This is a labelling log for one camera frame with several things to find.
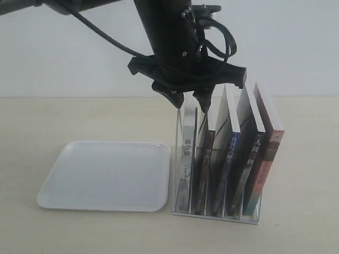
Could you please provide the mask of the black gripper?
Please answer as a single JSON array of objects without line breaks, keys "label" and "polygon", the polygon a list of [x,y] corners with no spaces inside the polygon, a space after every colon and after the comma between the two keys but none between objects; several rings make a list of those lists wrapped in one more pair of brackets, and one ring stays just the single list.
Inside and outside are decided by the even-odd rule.
[{"label": "black gripper", "polygon": [[182,92],[193,91],[201,111],[208,111],[215,85],[233,84],[243,88],[247,68],[206,57],[201,65],[195,66],[194,73],[176,69],[156,61],[154,56],[132,57],[128,63],[132,75],[142,74],[150,78],[152,90],[166,98],[175,108],[184,102]]}]

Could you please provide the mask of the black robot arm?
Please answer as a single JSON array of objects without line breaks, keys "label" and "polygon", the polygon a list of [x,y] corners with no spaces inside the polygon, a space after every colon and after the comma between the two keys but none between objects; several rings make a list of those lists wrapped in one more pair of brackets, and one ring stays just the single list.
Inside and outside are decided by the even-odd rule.
[{"label": "black robot arm", "polygon": [[184,93],[192,92],[203,112],[210,108],[212,93],[218,84],[243,88],[247,70],[228,59],[237,52],[230,31],[212,18],[219,5],[193,5],[191,1],[135,1],[153,54],[138,53],[99,29],[82,16],[107,1],[1,1],[1,14],[46,5],[63,15],[72,15],[89,29],[132,55],[131,74],[141,73],[153,83],[153,91],[164,96],[175,108],[181,108]]}]

